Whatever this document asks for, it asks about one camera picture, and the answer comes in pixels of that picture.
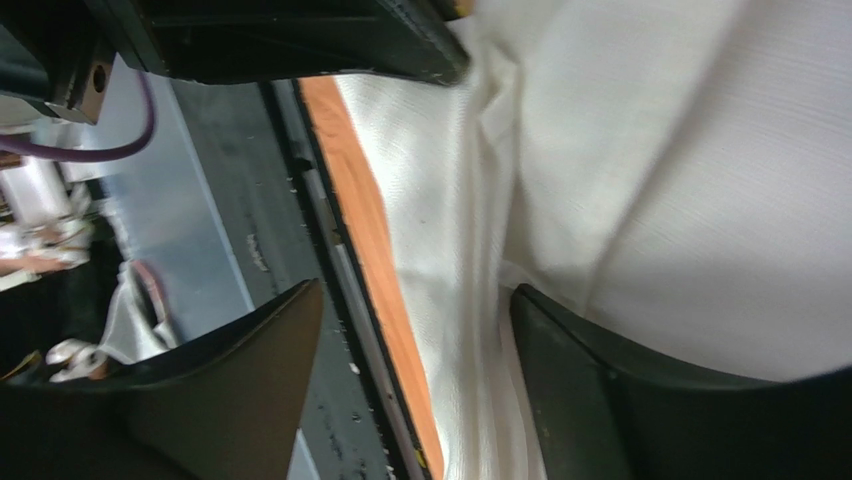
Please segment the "white cloth napkin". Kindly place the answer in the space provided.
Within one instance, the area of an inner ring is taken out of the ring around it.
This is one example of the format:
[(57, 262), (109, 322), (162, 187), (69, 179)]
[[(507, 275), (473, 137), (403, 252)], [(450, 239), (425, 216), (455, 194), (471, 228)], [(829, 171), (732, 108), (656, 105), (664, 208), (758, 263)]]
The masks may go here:
[(384, 202), (447, 479), (542, 479), (530, 283), (770, 380), (851, 362), (847, 1), (479, 1), (451, 88), (336, 83)]

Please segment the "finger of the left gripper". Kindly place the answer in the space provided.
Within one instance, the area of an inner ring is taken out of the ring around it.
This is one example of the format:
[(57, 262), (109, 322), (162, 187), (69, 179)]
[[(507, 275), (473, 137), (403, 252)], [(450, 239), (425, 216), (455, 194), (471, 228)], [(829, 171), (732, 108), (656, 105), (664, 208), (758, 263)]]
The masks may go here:
[(450, 86), (470, 57), (450, 1), (89, 1), (125, 63), (230, 85), (372, 74)]

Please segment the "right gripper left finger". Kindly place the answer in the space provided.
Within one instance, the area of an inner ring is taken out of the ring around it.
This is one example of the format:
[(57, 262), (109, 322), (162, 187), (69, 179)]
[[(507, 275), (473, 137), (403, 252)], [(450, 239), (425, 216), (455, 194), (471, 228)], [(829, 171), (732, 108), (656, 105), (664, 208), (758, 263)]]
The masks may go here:
[(323, 314), (317, 280), (100, 380), (1, 386), (5, 479), (283, 479)]

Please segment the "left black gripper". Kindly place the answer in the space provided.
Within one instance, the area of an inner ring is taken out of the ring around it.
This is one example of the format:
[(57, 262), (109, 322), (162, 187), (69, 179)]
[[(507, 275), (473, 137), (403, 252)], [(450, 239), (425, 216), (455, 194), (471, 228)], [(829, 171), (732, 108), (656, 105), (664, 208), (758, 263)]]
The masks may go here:
[(1, 3), (1, 94), (45, 116), (95, 125), (115, 57), (85, 1)]

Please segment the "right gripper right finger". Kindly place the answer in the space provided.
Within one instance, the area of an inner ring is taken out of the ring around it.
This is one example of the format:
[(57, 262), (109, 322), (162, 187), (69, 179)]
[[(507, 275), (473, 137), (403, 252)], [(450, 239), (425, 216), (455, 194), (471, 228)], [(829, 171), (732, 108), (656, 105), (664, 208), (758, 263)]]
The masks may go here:
[(551, 479), (847, 479), (851, 371), (771, 382), (700, 367), (534, 287), (510, 318)]

